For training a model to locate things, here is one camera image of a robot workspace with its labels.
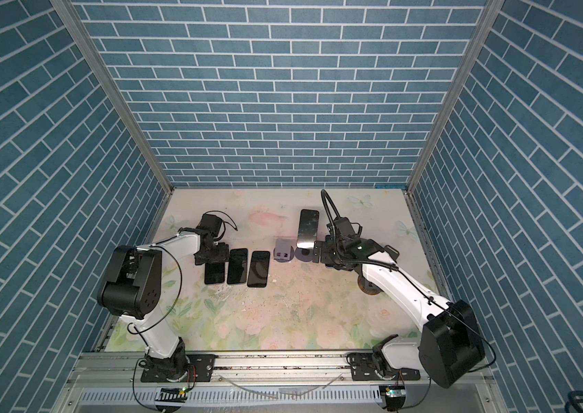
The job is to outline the black phone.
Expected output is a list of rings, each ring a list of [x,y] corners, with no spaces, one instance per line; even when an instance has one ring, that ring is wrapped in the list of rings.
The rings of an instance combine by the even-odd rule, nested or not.
[[[320,213],[317,210],[302,209],[299,216],[296,247],[310,250],[317,240]]]
[[[233,249],[229,253],[227,284],[238,285],[247,282],[248,278],[248,250],[245,248]]]
[[[269,251],[254,251],[248,270],[248,287],[264,288],[267,286],[271,253]]]

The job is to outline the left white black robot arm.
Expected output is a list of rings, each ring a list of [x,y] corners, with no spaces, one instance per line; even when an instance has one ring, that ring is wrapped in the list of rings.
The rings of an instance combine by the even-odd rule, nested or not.
[[[192,367],[186,346],[165,321],[162,311],[163,257],[181,269],[179,259],[193,256],[196,265],[224,264],[229,246],[222,242],[227,224],[215,211],[204,213],[194,228],[182,227],[168,239],[141,246],[119,245],[112,252],[98,288],[98,304],[127,323],[127,332],[145,344],[143,369],[162,381],[180,381]]]

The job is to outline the purple-edged phone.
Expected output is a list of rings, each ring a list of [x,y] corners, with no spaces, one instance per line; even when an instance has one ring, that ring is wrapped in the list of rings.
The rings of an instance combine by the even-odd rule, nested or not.
[[[226,281],[226,263],[205,264],[205,285],[223,284]]]

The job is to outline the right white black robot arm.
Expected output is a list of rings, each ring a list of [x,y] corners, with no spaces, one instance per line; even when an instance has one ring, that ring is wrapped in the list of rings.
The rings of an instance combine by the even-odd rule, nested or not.
[[[319,248],[319,262],[355,272],[361,291],[386,294],[410,316],[420,331],[420,342],[414,347],[420,368],[429,379],[448,388],[467,373],[496,362],[496,351],[482,335],[470,304],[452,302],[425,287],[397,265],[397,250],[361,237],[362,230],[353,229],[327,190],[321,191],[321,199],[329,234]]]

